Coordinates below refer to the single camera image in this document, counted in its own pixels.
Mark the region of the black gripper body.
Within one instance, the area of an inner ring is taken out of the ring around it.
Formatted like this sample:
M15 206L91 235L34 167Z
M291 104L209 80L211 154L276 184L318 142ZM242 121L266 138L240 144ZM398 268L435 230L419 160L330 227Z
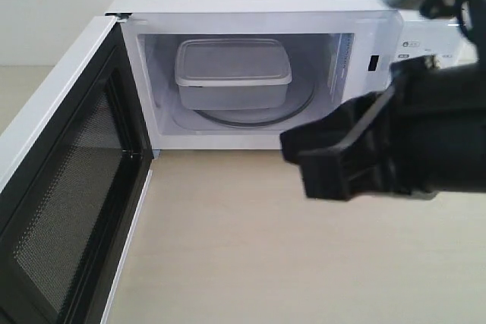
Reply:
M485 67L439 68L434 56L390 66L384 193L485 192Z

